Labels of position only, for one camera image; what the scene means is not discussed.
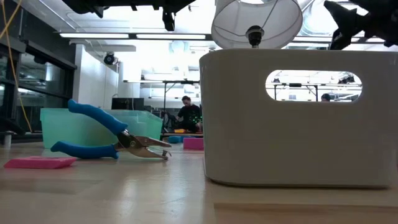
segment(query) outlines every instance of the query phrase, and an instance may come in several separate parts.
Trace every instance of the pink sponge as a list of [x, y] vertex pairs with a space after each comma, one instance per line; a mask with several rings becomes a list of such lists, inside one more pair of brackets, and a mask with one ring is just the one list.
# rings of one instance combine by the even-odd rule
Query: pink sponge
[[60, 169], [70, 166], [76, 158], [72, 157], [42, 157], [30, 156], [26, 158], [11, 159], [4, 168], [23, 169]]
[[203, 138], [184, 138], [184, 149], [204, 150]]

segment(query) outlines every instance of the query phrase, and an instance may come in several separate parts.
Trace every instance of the cable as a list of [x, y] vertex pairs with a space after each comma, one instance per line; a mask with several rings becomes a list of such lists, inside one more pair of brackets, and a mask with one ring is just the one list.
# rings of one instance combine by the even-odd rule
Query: cable
[[[17, 79], [17, 75], [16, 75], [16, 71], [15, 71], [14, 61], [13, 61], [13, 59], [12, 59], [12, 50], [11, 50], [10, 38], [9, 38], [9, 34], [8, 34], [8, 27], [10, 26], [10, 24], [11, 24], [13, 18], [14, 18], [15, 15], [17, 14], [17, 11], [18, 11], [18, 9], [20, 8], [21, 3], [22, 3], [22, 0], [19, 0], [18, 5], [17, 5], [17, 7], [15, 8], [15, 11], [12, 13], [12, 15], [11, 15], [11, 17], [10, 17], [10, 20], [7, 22], [7, 18], [6, 18], [6, 4], [5, 4], [4, 1], [2, 2], [2, 14], [3, 14], [3, 19], [4, 19], [4, 25], [5, 25], [5, 27], [4, 27], [4, 30], [1, 32], [1, 35], [0, 35], [0, 39], [2, 38], [2, 36], [4, 35], [4, 33], [6, 34], [6, 37], [7, 37], [8, 53], [9, 53], [9, 55], [10, 55], [11, 68], [12, 68], [12, 75], [14, 76], [15, 87], [17, 88], [17, 90], [18, 90], [18, 79]], [[29, 131], [30, 131], [30, 133], [33, 133], [32, 127], [30, 126], [30, 123], [29, 123], [29, 119], [27, 118], [27, 115], [26, 115], [26, 111], [25, 111], [25, 108], [24, 108], [24, 104], [22, 103], [21, 94], [19, 93], [19, 91], [17, 92], [17, 94], [18, 94], [19, 101], [20, 101], [20, 103], [21, 103], [22, 112], [24, 113], [24, 117], [25, 117], [26, 123], [27, 123], [27, 125], [28, 125], [28, 127], [29, 127]]]

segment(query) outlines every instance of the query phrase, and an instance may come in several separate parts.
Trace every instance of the translucent plastic bin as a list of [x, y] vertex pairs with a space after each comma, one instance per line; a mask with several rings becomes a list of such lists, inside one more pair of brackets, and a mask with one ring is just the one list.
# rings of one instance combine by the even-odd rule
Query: translucent plastic bin
[[[138, 136], [159, 139], [162, 119], [148, 111], [105, 110], [118, 120], [127, 123], [127, 130]], [[102, 146], [118, 141], [108, 129], [94, 119], [75, 114], [68, 109], [42, 108], [44, 147], [51, 148], [57, 141], [68, 141], [82, 146]]]

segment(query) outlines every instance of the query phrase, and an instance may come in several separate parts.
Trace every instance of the man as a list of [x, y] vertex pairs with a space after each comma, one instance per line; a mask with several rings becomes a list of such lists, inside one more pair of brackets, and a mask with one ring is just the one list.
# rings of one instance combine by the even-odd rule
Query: man
[[197, 105], [191, 103], [191, 98], [184, 96], [182, 98], [184, 106], [178, 112], [177, 120], [183, 118], [181, 128], [192, 132], [201, 132], [201, 113]]
[[321, 96], [321, 101], [322, 102], [330, 102], [330, 100], [331, 100], [331, 96], [329, 94], [327, 94], [327, 93], [325, 93], [325, 94], [323, 94]]

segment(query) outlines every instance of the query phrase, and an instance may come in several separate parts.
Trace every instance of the white lamp shade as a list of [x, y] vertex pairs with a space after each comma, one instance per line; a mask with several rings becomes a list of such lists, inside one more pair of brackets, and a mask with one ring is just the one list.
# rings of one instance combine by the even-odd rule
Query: white lamp shade
[[302, 22], [297, 0], [217, 0], [211, 36], [224, 49], [251, 48], [246, 31], [260, 26], [265, 33], [259, 48], [280, 49], [298, 34]]

